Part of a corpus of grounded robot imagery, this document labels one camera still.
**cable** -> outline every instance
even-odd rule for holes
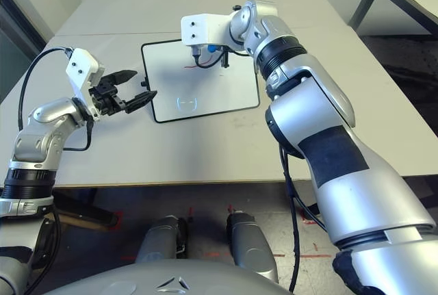
[[[23,101],[25,98],[26,86],[27,86],[27,82],[29,81],[30,74],[32,73],[36,64],[41,60],[42,57],[55,51],[64,51],[65,54],[67,54],[67,56],[68,55],[71,56],[71,53],[73,52],[73,50],[69,47],[53,47],[51,49],[43,51],[36,56],[36,58],[32,61],[29,69],[27,69],[26,71],[25,78],[23,80],[23,85],[21,86],[20,100],[18,102],[18,130],[19,131],[23,129]]]
[[[217,64],[219,62],[220,59],[222,59],[222,57],[224,56],[226,51],[223,51],[216,60],[214,60],[211,64],[200,64],[199,63],[199,55],[194,55],[194,62],[195,64],[199,67],[199,68],[203,68],[203,69],[208,69],[211,68],[212,66],[214,66],[215,64]]]
[[[296,199],[298,204],[300,204],[301,208],[307,213],[307,215],[309,215],[312,218],[312,220],[315,221],[315,223],[321,227],[321,229],[323,229],[325,232],[327,232],[327,228],[326,228],[325,224],[319,218],[317,218],[315,216],[315,214],[313,214],[313,212],[301,200],[300,195],[298,194],[298,191],[296,190],[295,185],[292,182],[292,178],[290,177],[290,174],[289,174],[289,161],[287,160],[287,153],[285,152],[285,150],[283,149],[283,147],[281,145],[279,146],[279,150],[280,150],[281,165],[283,167],[283,174],[285,176],[286,183],[291,184],[294,198]]]
[[[40,275],[35,279],[35,281],[26,289],[25,295],[30,295],[35,290],[35,288],[40,284],[41,280],[43,280],[46,274],[50,271],[53,263],[55,262],[57,252],[59,251],[61,246],[61,220],[60,220],[60,215],[58,214],[58,211],[55,207],[55,204],[53,204],[52,206],[52,212],[53,212],[53,218],[55,220],[55,241],[54,241],[54,246],[51,253],[50,261],[48,262],[44,270],[40,273]]]
[[[296,280],[298,279],[298,271],[300,270],[300,234],[298,232],[298,221],[296,219],[294,196],[289,195],[289,204],[290,204],[290,212],[292,215],[292,227],[294,230],[294,256],[295,256],[294,269],[292,271],[292,279],[289,285],[289,292],[293,294],[296,285]]]
[[[227,49],[228,49],[228,52],[234,53],[234,54],[239,55],[239,56],[241,56],[241,57],[249,57],[249,54],[246,54],[246,53],[240,53],[240,52],[234,51],[234,50],[233,50],[232,48],[230,48],[230,47],[227,47]]]
[[[64,148],[64,151],[85,151],[90,148],[91,145],[91,133],[94,127],[94,119],[89,116],[87,118],[87,144],[83,148]]]

